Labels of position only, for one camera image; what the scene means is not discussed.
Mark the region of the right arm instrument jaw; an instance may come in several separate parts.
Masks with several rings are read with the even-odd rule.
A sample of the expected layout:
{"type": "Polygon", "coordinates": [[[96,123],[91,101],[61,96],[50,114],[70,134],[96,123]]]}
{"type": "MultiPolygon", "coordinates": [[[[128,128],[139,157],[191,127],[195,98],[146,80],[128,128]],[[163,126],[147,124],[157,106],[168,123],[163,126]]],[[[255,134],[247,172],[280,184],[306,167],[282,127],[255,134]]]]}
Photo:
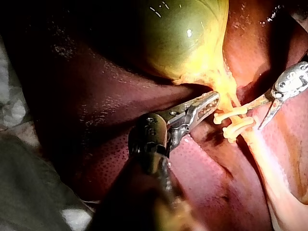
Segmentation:
{"type": "Polygon", "coordinates": [[[258,130],[262,130],[274,118],[274,116],[277,114],[280,108],[281,108],[281,101],[279,99],[275,99],[271,104],[271,106],[269,107],[266,116],[260,123],[258,130]]]}
{"type": "Polygon", "coordinates": [[[271,95],[271,93],[264,93],[255,100],[245,104],[244,106],[247,108],[247,110],[251,110],[272,101],[273,101],[273,96],[271,95]]]}

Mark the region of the left arm instrument jaw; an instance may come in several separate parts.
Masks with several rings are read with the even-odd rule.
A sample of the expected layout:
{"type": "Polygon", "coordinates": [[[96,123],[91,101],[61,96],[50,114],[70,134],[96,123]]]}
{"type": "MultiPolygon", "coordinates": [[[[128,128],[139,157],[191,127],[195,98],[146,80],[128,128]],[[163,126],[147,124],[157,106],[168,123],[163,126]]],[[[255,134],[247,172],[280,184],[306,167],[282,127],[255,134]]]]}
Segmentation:
{"type": "Polygon", "coordinates": [[[189,128],[194,128],[205,118],[211,115],[218,107],[220,94],[216,92],[216,99],[206,106],[189,107],[189,128]]]}
{"type": "Polygon", "coordinates": [[[210,91],[207,93],[202,94],[199,97],[196,97],[184,104],[184,108],[187,109],[191,106],[206,106],[212,103],[216,99],[216,92],[210,91]]]}

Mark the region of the right arm instrument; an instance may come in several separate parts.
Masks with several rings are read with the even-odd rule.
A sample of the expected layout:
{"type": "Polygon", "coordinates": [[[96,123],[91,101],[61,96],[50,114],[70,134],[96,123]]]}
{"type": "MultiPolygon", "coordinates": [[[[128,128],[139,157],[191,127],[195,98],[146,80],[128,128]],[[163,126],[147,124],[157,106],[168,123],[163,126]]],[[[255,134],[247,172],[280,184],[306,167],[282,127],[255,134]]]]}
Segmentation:
{"type": "Polygon", "coordinates": [[[287,68],[276,80],[271,93],[275,99],[287,100],[308,87],[308,63],[303,61],[287,68]]]}

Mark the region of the left arm instrument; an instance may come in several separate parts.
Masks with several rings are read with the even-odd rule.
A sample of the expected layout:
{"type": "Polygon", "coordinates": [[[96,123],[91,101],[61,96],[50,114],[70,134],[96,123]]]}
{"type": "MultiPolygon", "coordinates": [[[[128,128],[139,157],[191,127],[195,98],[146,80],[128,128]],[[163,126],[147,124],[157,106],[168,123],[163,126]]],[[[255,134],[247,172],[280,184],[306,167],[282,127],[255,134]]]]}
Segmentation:
{"type": "Polygon", "coordinates": [[[149,174],[168,173],[170,152],[194,128],[193,107],[143,114],[128,135],[129,157],[138,156],[149,174]]]}

